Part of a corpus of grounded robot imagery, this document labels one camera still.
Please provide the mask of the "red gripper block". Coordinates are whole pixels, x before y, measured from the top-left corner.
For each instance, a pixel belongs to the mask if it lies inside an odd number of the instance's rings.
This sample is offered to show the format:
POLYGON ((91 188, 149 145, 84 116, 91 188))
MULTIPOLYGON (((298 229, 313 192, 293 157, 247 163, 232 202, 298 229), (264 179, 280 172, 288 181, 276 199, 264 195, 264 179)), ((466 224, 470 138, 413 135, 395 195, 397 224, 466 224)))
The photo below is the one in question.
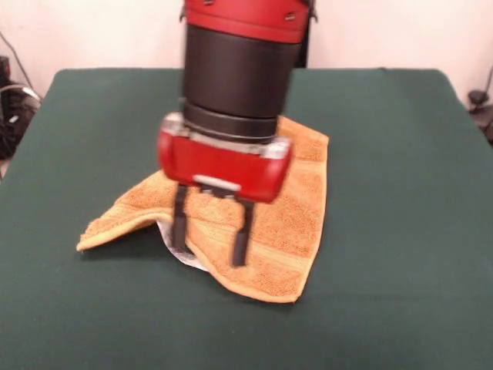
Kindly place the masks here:
POLYGON ((243 151, 237 151, 227 149, 225 143, 214 146, 210 137, 205 141, 199 141, 199 137, 182 123, 163 123, 159 131, 159 163, 169 179, 181 183, 174 198, 173 246, 186 247, 184 203, 188 187, 184 185, 228 190, 241 197, 235 201, 243 206, 243 225, 236 233, 232 254, 232 266, 243 267, 254 202, 271 203, 278 197, 293 156, 293 142, 278 136, 267 145, 246 145, 243 151))

